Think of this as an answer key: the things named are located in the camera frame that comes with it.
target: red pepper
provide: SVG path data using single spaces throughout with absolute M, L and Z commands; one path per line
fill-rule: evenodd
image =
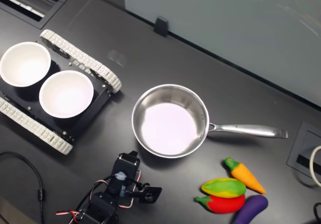
M 223 214 L 236 212 L 241 209 L 245 203 L 245 195 L 228 199 L 216 196 L 196 197 L 195 201 L 201 203 L 212 212 Z

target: saucepan handle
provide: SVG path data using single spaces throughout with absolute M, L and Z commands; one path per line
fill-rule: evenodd
M 286 130 L 277 129 L 274 127 L 263 126 L 263 125 L 215 125 L 210 123 L 213 128 L 209 130 L 212 131 L 226 131 L 239 134 L 248 134 L 259 137 L 268 138 L 283 138 L 287 139 L 288 134 Z

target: white bowl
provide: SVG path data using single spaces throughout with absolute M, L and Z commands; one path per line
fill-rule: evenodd
M 49 51 L 36 42 L 10 47 L 0 60 L 0 76 L 15 87 L 28 87 L 43 79 L 49 71 Z
M 44 82 L 39 101 L 47 114 L 66 119 L 87 109 L 93 96 L 94 87 L 86 75 L 77 71 L 61 71 Z

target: orange carrot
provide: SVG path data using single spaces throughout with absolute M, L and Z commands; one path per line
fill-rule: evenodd
M 231 169 L 232 176 L 243 182 L 248 188 L 261 194 L 265 194 L 265 189 L 257 181 L 254 175 L 242 163 L 234 161 L 232 158 L 226 158 L 225 164 Z

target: dark gray tabletop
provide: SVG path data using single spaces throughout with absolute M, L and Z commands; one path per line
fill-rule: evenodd
M 47 191 L 46 223 L 68 223 L 55 211 L 73 209 L 97 180 L 111 172 L 119 153 L 137 150 L 142 182 L 163 188 L 154 205 L 134 203 L 118 210 L 119 223 L 230 223 L 232 214 L 205 211 L 195 196 L 213 178 L 228 177 L 221 161 L 243 162 L 267 190 L 269 207 L 253 224 L 312 224 L 321 188 L 286 165 L 302 121 L 321 129 L 321 113 L 221 63 L 111 6 L 106 0 L 68 0 L 44 27 L 103 62 L 121 79 L 114 95 L 68 156 L 62 156 L 0 114 L 0 151 L 25 155 L 39 170 Z M 39 40 L 40 30 L 0 11 L 0 55 L 18 42 Z M 122 56 L 120 63 L 108 54 Z M 218 124 L 261 124 L 287 129 L 289 138 L 263 139 L 210 134 L 193 154 L 176 160 L 152 156 L 136 141 L 131 112 L 148 89 L 165 83 L 195 91 Z M 0 160 L 0 195 L 34 220 L 39 219 L 37 179 L 16 159 Z M 255 192 L 247 190 L 246 196 Z

